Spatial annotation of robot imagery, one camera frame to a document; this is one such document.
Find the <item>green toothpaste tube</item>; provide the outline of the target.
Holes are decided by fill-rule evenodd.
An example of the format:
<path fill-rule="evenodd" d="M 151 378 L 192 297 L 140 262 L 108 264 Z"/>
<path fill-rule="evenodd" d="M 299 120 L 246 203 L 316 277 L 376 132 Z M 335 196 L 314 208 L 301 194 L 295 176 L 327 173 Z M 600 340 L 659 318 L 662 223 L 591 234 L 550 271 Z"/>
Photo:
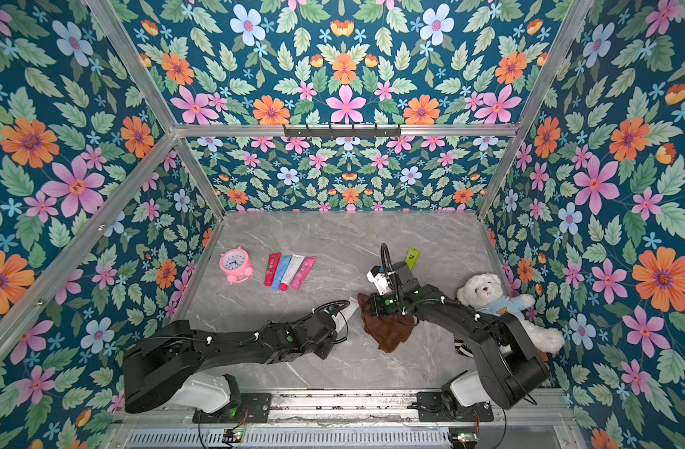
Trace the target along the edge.
<path fill-rule="evenodd" d="M 421 251 L 416 248 L 409 248 L 405 257 L 405 263 L 409 269 L 414 269 L 419 259 Z"/>

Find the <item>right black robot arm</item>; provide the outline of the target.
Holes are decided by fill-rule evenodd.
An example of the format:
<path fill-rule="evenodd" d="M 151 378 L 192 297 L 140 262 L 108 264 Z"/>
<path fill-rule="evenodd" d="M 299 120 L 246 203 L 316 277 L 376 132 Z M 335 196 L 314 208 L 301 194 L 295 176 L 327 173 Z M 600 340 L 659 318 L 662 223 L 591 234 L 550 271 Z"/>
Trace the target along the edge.
<path fill-rule="evenodd" d="M 546 330 L 531 336 L 532 325 L 523 316 L 530 296 L 506 295 L 498 275 L 474 275 L 455 297 L 431 284 L 420 284 L 404 262 L 392 269 L 375 266 L 367 278 L 377 292 L 361 307 L 363 312 L 377 318 L 411 316 L 462 341 L 475 371 L 448 384 L 457 404 L 471 407 L 492 402 L 509 410 L 548 377 L 549 368 L 538 347 L 547 338 Z"/>

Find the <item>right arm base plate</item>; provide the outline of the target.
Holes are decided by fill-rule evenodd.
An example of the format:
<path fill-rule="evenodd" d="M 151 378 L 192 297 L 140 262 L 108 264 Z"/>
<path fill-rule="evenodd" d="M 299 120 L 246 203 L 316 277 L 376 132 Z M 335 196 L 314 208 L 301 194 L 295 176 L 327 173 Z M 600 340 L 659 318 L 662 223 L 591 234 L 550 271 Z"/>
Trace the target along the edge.
<path fill-rule="evenodd" d="M 408 405 L 418 413 L 421 422 L 493 422 L 494 414 L 488 402 L 463 406 L 451 393 L 418 392 L 415 401 Z"/>

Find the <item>pink toothpaste tube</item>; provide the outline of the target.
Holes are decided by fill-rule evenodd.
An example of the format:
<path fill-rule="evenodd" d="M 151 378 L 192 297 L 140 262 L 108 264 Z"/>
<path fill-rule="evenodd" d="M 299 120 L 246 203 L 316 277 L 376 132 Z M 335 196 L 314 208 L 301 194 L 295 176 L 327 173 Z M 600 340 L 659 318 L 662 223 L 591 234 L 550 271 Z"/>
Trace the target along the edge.
<path fill-rule="evenodd" d="M 296 276 L 292 281 L 292 289 L 299 290 L 301 288 L 302 284 L 304 283 L 312 268 L 314 267 L 315 262 L 316 258 L 313 256 L 307 256 L 304 258 L 299 270 L 296 273 Z"/>

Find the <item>white toothpaste tube red cap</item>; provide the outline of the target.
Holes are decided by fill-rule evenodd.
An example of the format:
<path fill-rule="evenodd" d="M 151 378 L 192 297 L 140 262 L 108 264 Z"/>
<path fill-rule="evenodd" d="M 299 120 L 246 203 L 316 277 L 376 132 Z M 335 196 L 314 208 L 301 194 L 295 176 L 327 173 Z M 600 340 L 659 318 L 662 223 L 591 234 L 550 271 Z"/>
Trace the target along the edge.
<path fill-rule="evenodd" d="M 293 256 L 291 256 L 290 261 L 288 263 L 288 266 L 286 268 L 286 271 L 284 273 L 284 276 L 282 277 L 282 280 L 280 283 L 279 289 L 282 292 L 285 292 L 290 288 L 290 286 L 291 286 L 293 280 L 295 279 L 295 276 L 297 275 L 297 272 L 299 271 L 299 268 L 301 267 L 304 259 L 305 259 L 305 257 L 300 256 L 299 254 L 293 254 Z"/>

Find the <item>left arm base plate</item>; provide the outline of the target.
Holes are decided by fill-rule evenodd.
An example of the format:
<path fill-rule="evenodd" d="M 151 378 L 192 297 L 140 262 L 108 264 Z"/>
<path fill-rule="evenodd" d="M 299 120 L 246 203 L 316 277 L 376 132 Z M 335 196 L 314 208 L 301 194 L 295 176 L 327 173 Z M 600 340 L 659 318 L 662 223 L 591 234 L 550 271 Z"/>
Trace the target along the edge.
<path fill-rule="evenodd" d="M 261 424 L 267 423 L 271 410 L 270 393 L 243 393 L 215 413 L 196 411 L 195 424 Z"/>

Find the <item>blue toothpaste tube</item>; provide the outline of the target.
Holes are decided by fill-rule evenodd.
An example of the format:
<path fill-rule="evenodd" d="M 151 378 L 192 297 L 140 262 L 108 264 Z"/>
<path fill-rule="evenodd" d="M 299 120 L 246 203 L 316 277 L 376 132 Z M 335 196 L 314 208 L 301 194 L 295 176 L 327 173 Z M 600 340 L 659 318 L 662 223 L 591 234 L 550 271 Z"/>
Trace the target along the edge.
<path fill-rule="evenodd" d="M 291 259 L 292 259 L 292 256 L 281 256 L 280 261 L 279 261 L 278 266 L 277 266 L 277 269 L 275 271 L 272 286 L 271 286 L 271 288 L 274 291 L 280 290 L 280 287 L 282 284 L 282 279 L 284 278 L 284 275 L 286 274 L 286 271 L 288 270 Z"/>

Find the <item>magenta toothpaste tube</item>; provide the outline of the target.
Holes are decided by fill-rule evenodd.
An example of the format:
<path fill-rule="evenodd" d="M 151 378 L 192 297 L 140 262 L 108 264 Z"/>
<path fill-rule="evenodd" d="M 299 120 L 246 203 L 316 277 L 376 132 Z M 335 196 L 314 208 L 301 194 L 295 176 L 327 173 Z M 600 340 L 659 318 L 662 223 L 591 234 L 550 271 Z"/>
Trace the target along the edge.
<path fill-rule="evenodd" d="M 281 253 L 271 253 L 269 255 L 269 258 L 267 259 L 267 267 L 265 272 L 265 286 L 271 287 L 273 285 L 281 257 Z"/>

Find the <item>white toothpaste tube orange cap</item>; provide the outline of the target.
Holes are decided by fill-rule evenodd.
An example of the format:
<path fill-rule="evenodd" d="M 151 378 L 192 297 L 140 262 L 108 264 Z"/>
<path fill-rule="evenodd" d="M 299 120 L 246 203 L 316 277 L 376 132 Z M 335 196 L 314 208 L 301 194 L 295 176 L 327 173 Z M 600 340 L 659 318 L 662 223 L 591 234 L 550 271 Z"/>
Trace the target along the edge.
<path fill-rule="evenodd" d="M 355 316 L 359 310 L 359 304 L 356 299 L 349 299 L 350 304 L 335 315 L 335 323 L 338 329 L 342 329 Z"/>

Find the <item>brown cloth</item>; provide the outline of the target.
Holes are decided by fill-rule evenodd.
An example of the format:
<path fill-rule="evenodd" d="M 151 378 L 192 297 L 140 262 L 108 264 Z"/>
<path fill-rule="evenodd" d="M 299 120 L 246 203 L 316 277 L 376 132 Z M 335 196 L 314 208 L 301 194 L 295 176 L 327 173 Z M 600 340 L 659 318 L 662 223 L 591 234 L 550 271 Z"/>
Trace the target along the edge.
<path fill-rule="evenodd" d="M 417 325 L 416 319 L 409 315 L 373 316 L 371 299 L 367 295 L 358 294 L 357 302 L 365 332 L 374 338 L 378 348 L 387 354 L 392 354 L 400 344 L 406 342 Z"/>

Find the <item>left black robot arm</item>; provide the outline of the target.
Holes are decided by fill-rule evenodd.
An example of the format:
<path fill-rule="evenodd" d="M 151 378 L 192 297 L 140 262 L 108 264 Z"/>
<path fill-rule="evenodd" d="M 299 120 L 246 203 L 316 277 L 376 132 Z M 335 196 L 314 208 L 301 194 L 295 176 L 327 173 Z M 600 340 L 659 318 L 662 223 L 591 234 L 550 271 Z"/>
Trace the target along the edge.
<path fill-rule="evenodd" d="M 189 407 L 215 413 L 230 402 L 232 381 L 194 380 L 206 370 L 241 364 L 288 363 L 303 355 L 328 357 L 345 342 L 336 319 L 350 305 L 332 301 L 292 322 L 267 322 L 243 332 L 193 329 L 187 320 L 174 321 L 145 338 L 123 357 L 125 411 L 147 413 L 181 397 Z"/>

